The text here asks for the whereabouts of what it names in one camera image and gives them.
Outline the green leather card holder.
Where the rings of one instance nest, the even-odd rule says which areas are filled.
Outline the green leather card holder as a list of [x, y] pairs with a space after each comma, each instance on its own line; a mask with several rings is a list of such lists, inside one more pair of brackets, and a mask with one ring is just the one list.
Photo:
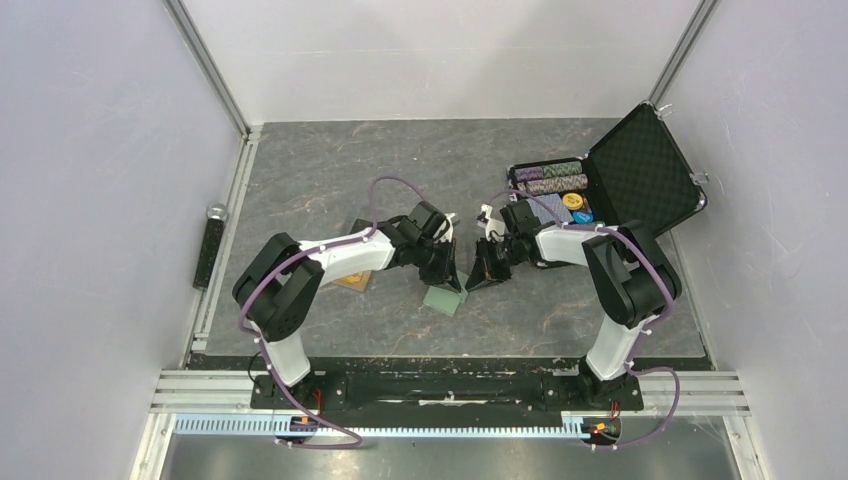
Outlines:
[[424, 296], [423, 305], [453, 317], [467, 298], [468, 292], [464, 289], [457, 293], [444, 288], [430, 286]]

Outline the clear plastic card box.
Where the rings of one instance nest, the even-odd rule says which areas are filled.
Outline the clear plastic card box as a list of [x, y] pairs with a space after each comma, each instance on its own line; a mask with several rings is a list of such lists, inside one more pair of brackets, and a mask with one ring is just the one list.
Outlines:
[[325, 278], [337, 281], [354, 274], [386, 269], [396, 248], [391, 239], [377, 227], [357, 220], [351, 233], [342, 237], [344, 245], [326, 251]]

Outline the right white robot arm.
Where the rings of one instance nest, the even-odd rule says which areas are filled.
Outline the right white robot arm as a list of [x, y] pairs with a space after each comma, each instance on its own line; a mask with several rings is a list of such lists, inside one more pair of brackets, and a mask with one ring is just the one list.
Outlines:
[[634, 349], [649, 325], [668, 313], [681, 282], [650, 229], [634, 220], [620, 226], [542, 223], [533, 199], [504, 206], [495, 219], [488, 204], [477, 220], [484, 235], [475, 245], [475, 263], [466, 289], [503, 283], [524, 262], [588, 269], [604, 311], [600, 331], [580, 360], [577, 392], [591, 408], [602, 408], [622, 389]]

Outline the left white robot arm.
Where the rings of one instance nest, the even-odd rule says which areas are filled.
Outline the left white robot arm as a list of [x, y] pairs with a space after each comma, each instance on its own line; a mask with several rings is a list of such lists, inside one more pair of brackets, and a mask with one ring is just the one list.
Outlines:
[[455, 217], [427, 201], [383, 221], [358, 219], [347, 235], [318, 241], [272, 236], [232, 289], [239, 326], [253, 335], [275, 392], [290, 407], [314, 394], [301, 327], [321, 287], [357, 273], [413, 266], [420, 281], [458, 293]]

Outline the blue playing card deck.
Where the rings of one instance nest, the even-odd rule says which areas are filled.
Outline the blue playing card deck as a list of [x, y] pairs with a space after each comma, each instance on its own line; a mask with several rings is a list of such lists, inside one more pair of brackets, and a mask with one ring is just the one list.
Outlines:
[[542, 224], [554, 222], [556, 218], [565, 224], [574, 222], [571, 212], [566, 208], [559, 194], [536, 196], [534, 200], [528, 199], [528, 205]]

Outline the blue small blind chip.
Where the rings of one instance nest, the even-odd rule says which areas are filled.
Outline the blue small blind chip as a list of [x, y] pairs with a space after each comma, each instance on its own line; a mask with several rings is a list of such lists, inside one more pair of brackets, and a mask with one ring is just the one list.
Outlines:
[[571, 216], [573, 221], [577, 224], [591, 224], [594, 222], [594, 215], [592, 212], [572, 211]]

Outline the yellow dealer chip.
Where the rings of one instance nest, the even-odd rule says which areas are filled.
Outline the yellow dealer chip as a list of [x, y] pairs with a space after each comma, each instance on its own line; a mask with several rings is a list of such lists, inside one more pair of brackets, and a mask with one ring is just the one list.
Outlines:
[[581, 194], [571, 192], [562, 197], [562, 203], [568, 210], [577, 211], [585, 206], [586, 200]]

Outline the black poker chip case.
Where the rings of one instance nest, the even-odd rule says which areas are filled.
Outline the black poker chip case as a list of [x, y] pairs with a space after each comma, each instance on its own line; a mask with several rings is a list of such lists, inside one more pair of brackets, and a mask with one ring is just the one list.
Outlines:
[[659, 236], [699, 213], [707, 196], [656, 106], [643, 101], [581, 157], [510, 166], [508, 185], [534, 196], [578, 193], [606, 224], [644, 222]]

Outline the black tool silver knob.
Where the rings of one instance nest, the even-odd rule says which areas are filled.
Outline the black tool silver knob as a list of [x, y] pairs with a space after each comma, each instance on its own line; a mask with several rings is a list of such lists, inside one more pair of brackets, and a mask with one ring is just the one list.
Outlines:
[[206, 222], [192, 281], [192, 286], [197, 290], [206, 290], [211, 282], [228, 214], [227, 207], [221, 203], [210, 205], [206, 210]]

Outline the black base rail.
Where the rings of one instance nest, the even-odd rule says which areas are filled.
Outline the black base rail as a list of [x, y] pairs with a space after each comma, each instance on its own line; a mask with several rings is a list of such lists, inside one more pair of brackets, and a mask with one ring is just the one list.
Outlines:
[[543, 410], [641, 411], [637, 379], [626, 375], [595, 388], [575, 357], [315, 357], [291, 387], [296, 400], [326, 411], [363, 409], [379, 401], [482, 402]]

